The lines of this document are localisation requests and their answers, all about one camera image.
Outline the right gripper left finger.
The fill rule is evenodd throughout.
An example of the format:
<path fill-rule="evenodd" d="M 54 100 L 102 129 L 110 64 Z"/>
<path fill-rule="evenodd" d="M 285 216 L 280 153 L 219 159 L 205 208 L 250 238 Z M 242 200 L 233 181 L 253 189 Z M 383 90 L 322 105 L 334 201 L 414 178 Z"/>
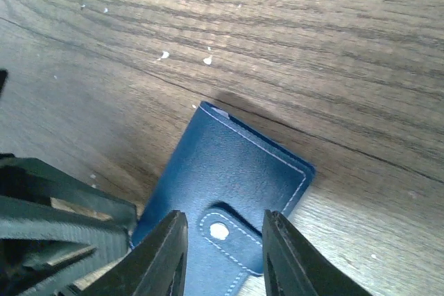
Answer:
<path fill-rule="evenodd" d="M 81 290 L 70 285 L 59 295 L 183 295 L 187 267 L 186 215 L 171 211 L 115 267 Z"/>

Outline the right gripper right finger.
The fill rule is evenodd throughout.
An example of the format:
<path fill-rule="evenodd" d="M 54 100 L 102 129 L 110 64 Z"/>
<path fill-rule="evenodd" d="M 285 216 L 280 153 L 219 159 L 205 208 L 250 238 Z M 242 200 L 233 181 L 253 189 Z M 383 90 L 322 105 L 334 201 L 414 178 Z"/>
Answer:
<path fill-rule="evenodd" d="M 278 211 L 266 210 L 262 226 L 267 295 L 369 295 L 328 261 Z"/>

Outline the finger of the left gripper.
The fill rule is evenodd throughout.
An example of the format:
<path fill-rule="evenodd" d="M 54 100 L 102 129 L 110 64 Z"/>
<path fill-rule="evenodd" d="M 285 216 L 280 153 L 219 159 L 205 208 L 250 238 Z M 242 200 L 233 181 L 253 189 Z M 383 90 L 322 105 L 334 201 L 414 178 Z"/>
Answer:
<path fill-rule="evenodd" d="M 136 206 L 36 158 L 1 155 L 1 294 L 54 295 L 129 249 Z"/>

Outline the blue leather card holder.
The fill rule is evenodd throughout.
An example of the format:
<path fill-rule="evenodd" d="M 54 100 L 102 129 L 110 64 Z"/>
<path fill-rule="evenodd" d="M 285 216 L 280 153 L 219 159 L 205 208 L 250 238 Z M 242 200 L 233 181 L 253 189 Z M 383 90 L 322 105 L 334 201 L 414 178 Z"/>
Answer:
<path fill-rule="evenodd" d="M 314 167 L 215 105 L 202 102 L 133 233 L 139 244 L 170 212 L 188 222 L 186 295 L 236 295 L 263 273 L 266 210 L 288 216 Z"/>

